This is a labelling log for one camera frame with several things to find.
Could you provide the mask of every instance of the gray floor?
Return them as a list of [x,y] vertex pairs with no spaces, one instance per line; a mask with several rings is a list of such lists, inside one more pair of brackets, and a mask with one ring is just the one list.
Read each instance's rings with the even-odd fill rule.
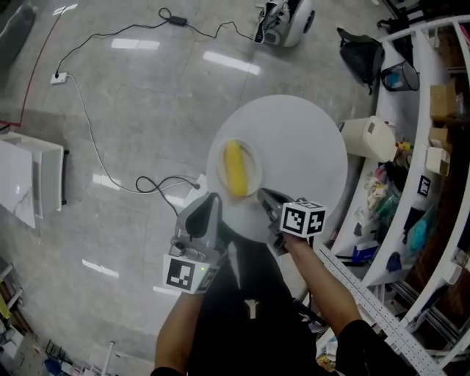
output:
[[[132,23],[158,24],[160,7],[188,17],[214,33],[233,20],[250,34],[257,0],[83,0],[63,14],[32,81],[20,133],[64,145],[68,205],[27,228],[0,208],[0,254],[15,265],[24,288],[22,311],[36,332],[52,338],[73,357],[118,343],[119,351],[151,360],[154,342],[175,298],[160,286],[162,254],[168,251],[174,217],[158,195],[137,196],[108,187],[72,82],[49,84],[59,60],[94,32]],[[0,118],[18,121],[34,60],[56,15],[76,0],[37,1],[32,33],[0,87]],[[388,17],[370,0],[319,0],[310,33],[296,48],[257,46],[229,26],[217,40],[188,28],[131,29],[92,39],[62,70],[78,80],[98,148],[113,178],[134,187],[137,176],[160,180],[203,173],[212,139],[223,121],[255,98],[284,93],[304,97],[335,121],[370,115],[372,97],[339,56],[336,27],[378,37],[375,24]],[[141,40],[144,48],[112,48],[115,38]],[[250,69],[204,59],[207,51],[237,59]],[[350,160],[354,181],[358,160]],[[350,183],[328,223],[344,214]],[[182,185],[168,192],[184,197]],[[83,261],[119,273],[118,278],[85,267]]]

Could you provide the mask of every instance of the power outlet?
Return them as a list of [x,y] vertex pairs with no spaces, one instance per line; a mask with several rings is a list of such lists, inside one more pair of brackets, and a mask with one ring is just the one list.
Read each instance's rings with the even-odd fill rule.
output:
[[53,74],[51,77],[52,85],[64,84],[66,81],[67,81],[67,72],[59,73],[57,77],[55,74]]

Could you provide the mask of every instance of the person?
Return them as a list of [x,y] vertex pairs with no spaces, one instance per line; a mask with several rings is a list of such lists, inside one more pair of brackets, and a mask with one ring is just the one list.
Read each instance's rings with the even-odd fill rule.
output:
[[[284,238],[338,340],[336,373],[414,375],[361,319],[349,290],[308,243],[288,234]],[[205,296],[181,294],[158,335],[151,376],[330,375],[317,364],[316,336],[294,308],[266,245],[243,238],[234,243],[239,281],[226,262]]]

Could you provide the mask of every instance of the white round table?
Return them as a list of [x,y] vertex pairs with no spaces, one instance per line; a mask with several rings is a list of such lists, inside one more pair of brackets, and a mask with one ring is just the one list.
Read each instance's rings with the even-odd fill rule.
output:
[[271,95],[239,108],[217,132],[209,151],[207,187],[223,200],[223,220],[245,238],[267,242],[270,221],[256,193],[233,198],[217,172],[221,148],[229,139],[245,141],[259,156],[261,187],[336,208],[347,177],[343,137],[315,104],[290,95]]

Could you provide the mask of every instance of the forearm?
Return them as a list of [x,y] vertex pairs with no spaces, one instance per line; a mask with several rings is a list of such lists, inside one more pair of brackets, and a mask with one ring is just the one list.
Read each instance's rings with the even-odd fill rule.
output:
[[361,318],[353,296],[328,272],[307,243],[289,248],[315,304],[338,336],[347,324]]
[[156,340],[155,367],[169,367],[185,375],[203,295],[181,294]]

